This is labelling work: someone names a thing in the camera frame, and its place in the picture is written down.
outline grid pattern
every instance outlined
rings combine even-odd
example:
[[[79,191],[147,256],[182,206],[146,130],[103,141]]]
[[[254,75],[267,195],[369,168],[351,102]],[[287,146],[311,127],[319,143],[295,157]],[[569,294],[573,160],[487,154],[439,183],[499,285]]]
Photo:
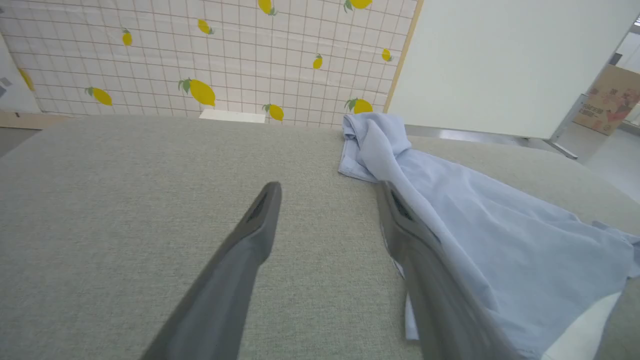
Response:
[[[197,117],[212,106],[178,86],[191,78],[210,86],[216,109],[274,104],[284,118],[268,114],[270,123],[325,127],[341,124],[356,97],[382,111],[416,5],[351,2],[345,11],[343,0],[272,0],[268,15],[258,0],[13,0],[0,31],[44,111]]]

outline white wall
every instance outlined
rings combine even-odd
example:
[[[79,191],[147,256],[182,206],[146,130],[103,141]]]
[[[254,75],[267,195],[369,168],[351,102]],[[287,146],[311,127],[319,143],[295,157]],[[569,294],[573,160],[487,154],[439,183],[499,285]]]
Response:
[[[388,112],[549,138],[638,13],[631,0],[426,0]]]

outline gray fabric surface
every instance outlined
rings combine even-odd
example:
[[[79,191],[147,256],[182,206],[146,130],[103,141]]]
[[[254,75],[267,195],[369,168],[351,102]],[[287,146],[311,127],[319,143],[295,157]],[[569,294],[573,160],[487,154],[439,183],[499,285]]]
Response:
[[[410,137],[576,213],[640,234],[640,205],[549,152]],[[90,117],[0,158],[0,359],[134,359],[262,185],[283,203],[241,359],[418,359],[371,184],[337,173],[338,130]],[[640,354],[640,282],[600,359]]]

